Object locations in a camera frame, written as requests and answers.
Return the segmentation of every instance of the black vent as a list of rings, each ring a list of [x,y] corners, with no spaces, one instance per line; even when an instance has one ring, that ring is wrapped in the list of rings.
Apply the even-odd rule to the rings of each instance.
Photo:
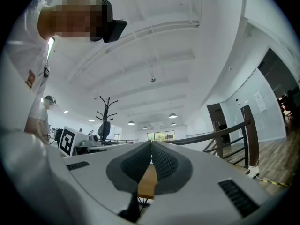
[[[88,162],[80,162],[80,163],[73,163],[73,164],[70,164],[70,165],[67,165],[67,169],[69,171],[71,170],[74,170],[74,169],[77,169],[77,168],[81,168],[81,167],[85,167],[87,165],[90,165]]]
[[[248,216],[258,209],[258,206],[242,189],[240,189],[240,187],[238,187],[238,185],[234,183],[234,181],[225,180],[219,182],[219,185],[243,217]]]

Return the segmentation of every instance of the white shirt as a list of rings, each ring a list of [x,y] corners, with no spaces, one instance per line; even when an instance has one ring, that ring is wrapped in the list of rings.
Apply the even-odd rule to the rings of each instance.
[[[32,0],[15,22],[5,50],[15,69],[35,95],[29,117],[38,118],[41,97],[48,78],[44,78],[47,65],[48,41],[38,32],[38,17],[45,0]]]
[[[47,112],[47,109],[45,109],[45,106],[43,104],[41,104],[39,107],[38,119],[45,122],[45,127],[47,129],[47,133],[50,134],[50,127],[49,127],[49,123],[48,123],[48,112]]]

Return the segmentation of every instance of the vr headset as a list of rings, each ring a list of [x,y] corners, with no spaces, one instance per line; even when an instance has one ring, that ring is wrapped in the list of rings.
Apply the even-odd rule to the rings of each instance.
[[[112,10],[112,5],[108,0],[100,0],[105,5],[110,6]],[[119,40],[123,30],[125,29],[127,22],[120,19],[112,19],[108,22],[107,31],[102,37],[91,37],[92,42],[97,42],[103,39],[105,43],[111,43]]]

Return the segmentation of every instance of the yellow black tape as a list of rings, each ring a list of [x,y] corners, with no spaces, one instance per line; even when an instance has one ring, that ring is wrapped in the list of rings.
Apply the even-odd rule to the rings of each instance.
[[[261,178],[258,178],[258,177],[257,177],[257,179],[260,180],[260,181],[263,181],[263,182],[272,183],[272,184],[275,184],[275,185],[281,185],[281,186],[285,186],[285,187],[289,187],[289,186],[292,185],[291,183],[273,182],[273,181],[268,181],[268,180],[261,179]]]

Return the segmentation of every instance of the doorway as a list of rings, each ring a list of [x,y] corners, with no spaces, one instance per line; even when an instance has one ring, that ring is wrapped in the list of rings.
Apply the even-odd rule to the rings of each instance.
[[[210,119],[214,127],[214,131],[220,131],[228,128],[220,103],[207,105],[207,109],[208,112],[210,113]],[[230,142],[229,134],[222,136],[222,143],[229,143],[229,142]]]
[[[299,126],[300,90],[286,64],[269,49],[258,69],[272,88],[285,122],[287,132]]]

